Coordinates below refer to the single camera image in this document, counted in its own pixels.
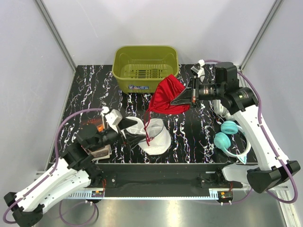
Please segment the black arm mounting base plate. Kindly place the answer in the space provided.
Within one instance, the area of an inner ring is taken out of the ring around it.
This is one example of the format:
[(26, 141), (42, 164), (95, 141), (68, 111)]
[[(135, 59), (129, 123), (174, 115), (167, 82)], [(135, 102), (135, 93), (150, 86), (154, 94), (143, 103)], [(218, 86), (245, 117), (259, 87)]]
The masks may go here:
[(226, 164), (99, 164), (110, 200), (216, 200), (241, 189), (223, 179)]

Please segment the red bra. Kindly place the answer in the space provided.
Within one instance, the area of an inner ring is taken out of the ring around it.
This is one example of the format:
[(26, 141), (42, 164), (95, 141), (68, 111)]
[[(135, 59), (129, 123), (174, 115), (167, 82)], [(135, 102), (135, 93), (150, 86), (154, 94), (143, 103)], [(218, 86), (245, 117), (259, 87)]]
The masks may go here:
[(151, 122), (151, 112), (158, 114), (181, 114), (190, 109), (189, 104), (173, 105), (173, 101), (181, 92), (185, 89), (183, 84), (174, 76), (169, 75), (163, 79), (158, 85), (152, 95), (152, 98), (149, 102), (148, 109), (144, 114), (144, 131), (146, 134), (147, 145), (150, 146), (150, 142), (153, 140), (153, 137), (149, 136), (147, 132), (147, 127)]

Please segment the white mesh laundry bag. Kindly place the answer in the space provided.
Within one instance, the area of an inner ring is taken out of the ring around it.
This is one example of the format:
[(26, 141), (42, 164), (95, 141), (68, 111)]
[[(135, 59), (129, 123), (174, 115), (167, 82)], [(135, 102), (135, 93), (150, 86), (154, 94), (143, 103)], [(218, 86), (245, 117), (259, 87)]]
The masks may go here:
[(164, 125), (162, 119), (151, 119), (147, 126), (147, 134), (151, 139), (149, 145), (146, 141), (146, 133), (144, 130), (144, 123), (140, 118), (129, 116), (127, 119), (137, 121), (136, 125), (127, 128), (126, 130), (131, 134), (143, 135), (144, 139), (138, 143), (138, 146), (148, 155), (161, 155), (165, 153), (171, 145), (171, 136)]

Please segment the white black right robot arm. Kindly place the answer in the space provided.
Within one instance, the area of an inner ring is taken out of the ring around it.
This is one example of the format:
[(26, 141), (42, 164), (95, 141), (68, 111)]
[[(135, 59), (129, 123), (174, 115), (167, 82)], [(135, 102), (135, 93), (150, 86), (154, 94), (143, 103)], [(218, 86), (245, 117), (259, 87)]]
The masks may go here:
[(219, 100), (239, 124), (247, 144), (257, 158), (256, 166), (230, 164), (215, 175), (219, 187), (232, 181), (246, 183), (257, 193), (268, 192), (282, 183), (291, 181), (300, 171), (298, 161), (291, 161), (275, 141), (261, 113), (261, 99), (250, 85), (241, 87), (240, 72), (231, 62), (217, 62), (214, 82), (204, 83), (205, 61), (200, 60), (191, 71), (193, 77), (186, 88), (171, 101), (172, 105), (198, 106), (204, 100)]

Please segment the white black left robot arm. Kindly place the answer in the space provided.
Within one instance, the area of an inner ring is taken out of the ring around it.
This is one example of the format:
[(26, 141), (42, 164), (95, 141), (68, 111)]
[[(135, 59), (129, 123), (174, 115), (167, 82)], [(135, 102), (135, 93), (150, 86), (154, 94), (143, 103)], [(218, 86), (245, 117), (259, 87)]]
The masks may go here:
[(9, 192), (4, 200), (12, 211), (14, 223), (32, 227), (55, 204), (85, 187), (98, 187), (103, 183), (103, 172), (93, 162), (96, 149), (122, 140), (131, 148), (145, 138), (144, 135), (126, 131), (138, 122), (122, 118), (115, 129), (101, 131), (94, 124), (85, 124), (76, 134), (76, 140), (59, 155), (57, 162), (36, 181), (20, 192)]

